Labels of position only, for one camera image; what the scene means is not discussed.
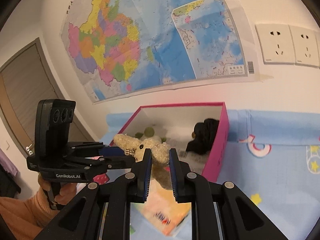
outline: black plush toy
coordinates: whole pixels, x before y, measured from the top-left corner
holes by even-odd
[[[186,151],[200,155],[210,151],[217,134],[219,121],[208,118],[204,122],[196,123],[194,128],[194,140],[188,142]]]

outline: hand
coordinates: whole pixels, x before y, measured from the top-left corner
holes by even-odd
[[[38,176],[38,183],[45,191],[50,191],[50,183],[44,180],[41,175]],[[76,195],[77,183],[68,183],[61,187],[60,194],[56,195],[54,200],[61,205],[67,205],[71,199]]]

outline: silver bolt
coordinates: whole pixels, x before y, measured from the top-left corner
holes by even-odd
[[[95,183],[95,182],[91,182],[88,184],[89,189],[95,189],[96,187],[97,187],[97,183]]]
[[[125,175],[125,177],[126,177],[127,179],[133,179],[134,176],[135,176],[135,174],[132,173],[132,172],[128,172],[128,173]]]
[[[224,186],[226,188],[233,188],[235,186],[235,184],[233,184],[231,181],[227,181],[227,182],[225,182]]]
[[[195,179],[195,178],[197,177],[197,174],[195,174],[194,172],[189,172],[189,173],[187,174],[187,177],[188,177],[189,179]]]

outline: orange sleeve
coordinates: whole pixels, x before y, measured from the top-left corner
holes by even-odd
[[[0,214],[17,240],[33,240],[57,213],[41,188],[26,201],[0,197]]]

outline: stuffed animal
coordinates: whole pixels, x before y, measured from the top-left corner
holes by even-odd
[[[128,135],[116,134],[113,142],[124,150],[126,155],[135,157],[136,162],[142,161],[145,149],[151,149],[151,179],[158,181],[164,189],[172,190],[170,172],[165,169],[169,163],[170,145],[161,143],[159,136],[141,141]]]

